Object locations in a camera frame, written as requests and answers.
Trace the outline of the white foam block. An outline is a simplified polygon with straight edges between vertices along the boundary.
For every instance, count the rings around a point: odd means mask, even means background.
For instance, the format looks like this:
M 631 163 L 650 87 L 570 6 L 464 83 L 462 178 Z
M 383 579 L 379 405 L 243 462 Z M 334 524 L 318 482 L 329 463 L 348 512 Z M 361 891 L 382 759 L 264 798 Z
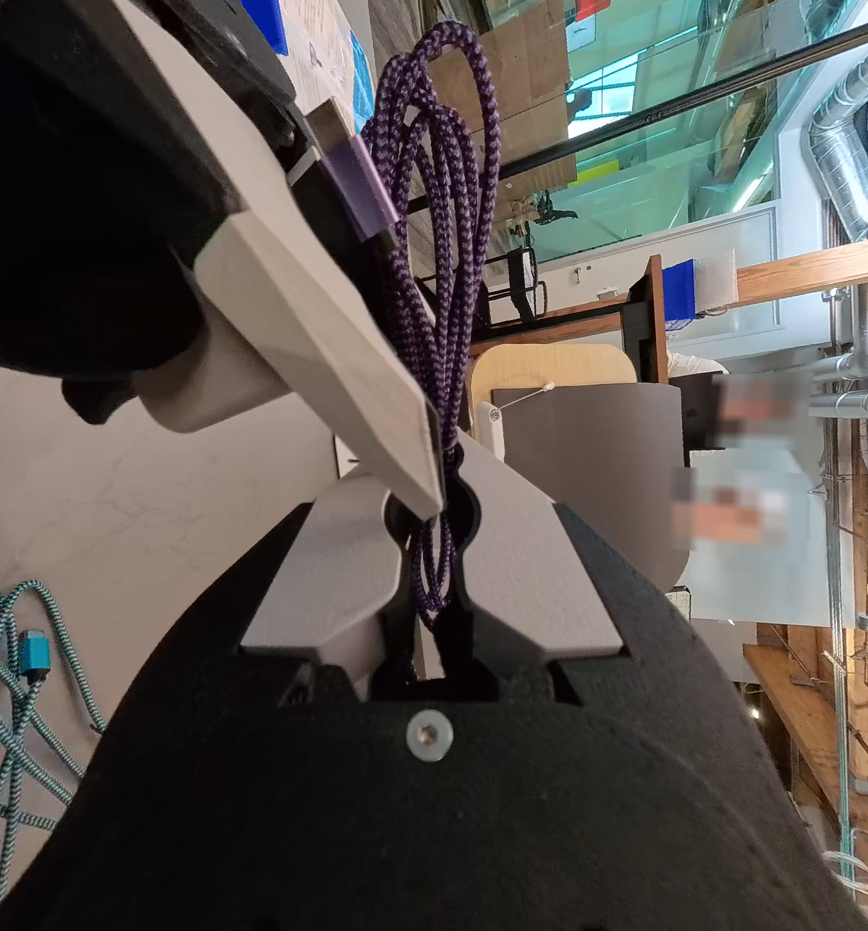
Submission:
M 694 295 L 698 315 L 725 311 L 735 305 L 738 282 L 734 250 L 694 259 Z

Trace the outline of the small blue bin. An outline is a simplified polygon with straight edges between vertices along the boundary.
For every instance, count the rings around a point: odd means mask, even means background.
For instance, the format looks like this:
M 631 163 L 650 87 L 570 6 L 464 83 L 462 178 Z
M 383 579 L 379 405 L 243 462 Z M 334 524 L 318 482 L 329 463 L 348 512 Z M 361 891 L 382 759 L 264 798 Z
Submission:
M 694 260 L 664 268 L 662 280 L 665 331 L 682 331 L 696 318 Z

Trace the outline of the plywood board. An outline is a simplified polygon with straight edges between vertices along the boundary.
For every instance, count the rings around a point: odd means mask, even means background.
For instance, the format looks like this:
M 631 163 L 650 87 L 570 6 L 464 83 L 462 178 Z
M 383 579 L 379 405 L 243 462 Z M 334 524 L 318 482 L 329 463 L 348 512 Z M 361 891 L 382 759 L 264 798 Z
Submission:
M 607 343 L 501 344 L 473 364 L 468 397 L 470 433 L 478 439 L 476 407 L 490 402 L 494 390 L 631 384 L 637 373 L 628 355 Z

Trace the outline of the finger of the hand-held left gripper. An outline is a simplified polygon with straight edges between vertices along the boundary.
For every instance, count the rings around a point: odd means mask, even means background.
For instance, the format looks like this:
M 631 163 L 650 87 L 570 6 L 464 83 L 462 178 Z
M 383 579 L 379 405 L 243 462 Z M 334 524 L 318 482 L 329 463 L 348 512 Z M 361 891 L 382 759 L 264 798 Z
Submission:
M 137 398 L 157 423 L 188 433 L 297 393 L 414 515 L 435 517 L 444 480 L 423 391 L 319 243 L 254 123 L 132 2 L 125 21 L 239 192 L 187 275 L 202 332 L 132 378 Z
M 297 130 L 291 80 L 240 2 L 152 1 L 150 11 L 259 131 Z

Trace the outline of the white printed box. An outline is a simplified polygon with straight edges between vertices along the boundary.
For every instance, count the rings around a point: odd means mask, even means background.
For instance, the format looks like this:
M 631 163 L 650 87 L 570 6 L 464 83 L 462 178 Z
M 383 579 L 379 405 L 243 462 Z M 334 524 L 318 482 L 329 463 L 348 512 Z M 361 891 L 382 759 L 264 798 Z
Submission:
M 283 56 L 298 109 L 309 114 L 333 99 L 354 133 L 374 113 L 376 63 L 367 2 L 281 1 Z

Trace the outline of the brown cardboard sheet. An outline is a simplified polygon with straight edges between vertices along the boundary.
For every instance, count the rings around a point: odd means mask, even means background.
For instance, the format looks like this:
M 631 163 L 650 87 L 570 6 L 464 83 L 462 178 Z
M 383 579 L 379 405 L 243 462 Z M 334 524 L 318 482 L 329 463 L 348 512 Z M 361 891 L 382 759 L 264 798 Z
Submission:
M 487 32 L 481 43 L 501 118 L 503 165 L 567 142 L 569 65 L 563 3 L 538 3 Z M 463 52 L 448 51 L 430 64 L 429 74 L 439 101 L 463 118 L 483 167 L 484 118 Z

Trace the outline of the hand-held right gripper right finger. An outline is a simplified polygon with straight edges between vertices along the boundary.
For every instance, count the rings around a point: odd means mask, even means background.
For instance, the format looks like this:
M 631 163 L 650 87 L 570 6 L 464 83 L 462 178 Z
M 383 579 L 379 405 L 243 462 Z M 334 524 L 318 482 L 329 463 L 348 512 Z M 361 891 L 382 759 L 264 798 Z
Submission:
M 556 503 L 467 436 L 456 477 L 474 506 L 459 557 L 473 657 L 511 678 L 527 666 L 608 658 L 623 640 Z

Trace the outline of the round silver duct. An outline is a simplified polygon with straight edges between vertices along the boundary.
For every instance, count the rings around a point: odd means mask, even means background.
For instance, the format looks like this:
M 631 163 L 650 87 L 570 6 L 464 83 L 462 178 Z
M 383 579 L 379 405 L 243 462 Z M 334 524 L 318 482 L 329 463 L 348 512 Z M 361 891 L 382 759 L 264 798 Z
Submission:
M 808 146 L 823 192 L 850 242 L 868 237 L 868 56 L 812 115 Z

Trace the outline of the wooden beam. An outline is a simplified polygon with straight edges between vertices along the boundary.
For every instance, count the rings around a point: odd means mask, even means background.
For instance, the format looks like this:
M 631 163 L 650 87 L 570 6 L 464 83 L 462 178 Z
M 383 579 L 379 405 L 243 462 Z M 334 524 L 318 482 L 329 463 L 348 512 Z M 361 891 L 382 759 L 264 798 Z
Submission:
M 868 283 L 868 240 L 737 270 L 730 309 Z

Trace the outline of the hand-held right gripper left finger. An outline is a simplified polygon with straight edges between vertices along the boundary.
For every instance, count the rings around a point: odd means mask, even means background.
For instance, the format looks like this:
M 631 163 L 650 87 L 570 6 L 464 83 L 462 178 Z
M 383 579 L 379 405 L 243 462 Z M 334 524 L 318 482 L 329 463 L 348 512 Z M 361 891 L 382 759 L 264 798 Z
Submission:
M 390 492 L 353 473 L 313 502 L 241 640 L 249 654 L 343 669 L 360 698 L 411 653 L 409 557 Z

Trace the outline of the blue plastic bin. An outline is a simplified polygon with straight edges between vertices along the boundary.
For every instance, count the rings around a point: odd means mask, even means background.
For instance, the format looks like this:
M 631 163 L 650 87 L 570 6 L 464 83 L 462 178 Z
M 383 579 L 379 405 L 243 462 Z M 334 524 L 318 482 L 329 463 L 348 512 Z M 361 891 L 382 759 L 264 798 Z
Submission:
M 269 47 L 279 56 L 288 55 L 288 41 L 279 1 L 240 1 Z

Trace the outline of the wooden desk with dark cabinet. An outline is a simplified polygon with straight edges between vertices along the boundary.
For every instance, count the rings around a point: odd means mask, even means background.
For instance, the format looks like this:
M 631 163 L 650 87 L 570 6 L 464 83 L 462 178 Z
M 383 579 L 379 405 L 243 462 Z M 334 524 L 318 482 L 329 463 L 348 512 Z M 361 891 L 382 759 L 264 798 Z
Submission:
M 623 296 L 549 311 L 531 322 L 500 324 L 474 341 L 476 358 L 502 344 L 550 344 L 619 330 L 623 349 L 643 383 L 669 383 L 663 262 L 654 254 L 644 275 Z

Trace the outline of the white bracket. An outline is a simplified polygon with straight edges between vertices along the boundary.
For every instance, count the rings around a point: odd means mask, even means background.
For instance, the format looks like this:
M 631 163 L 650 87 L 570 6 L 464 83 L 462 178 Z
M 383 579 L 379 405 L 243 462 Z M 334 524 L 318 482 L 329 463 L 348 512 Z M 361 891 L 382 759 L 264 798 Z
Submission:
M 475 408 L 478 442 L 497 460 L 505 461 L 505 424 L 501 408 L 484 401 Z

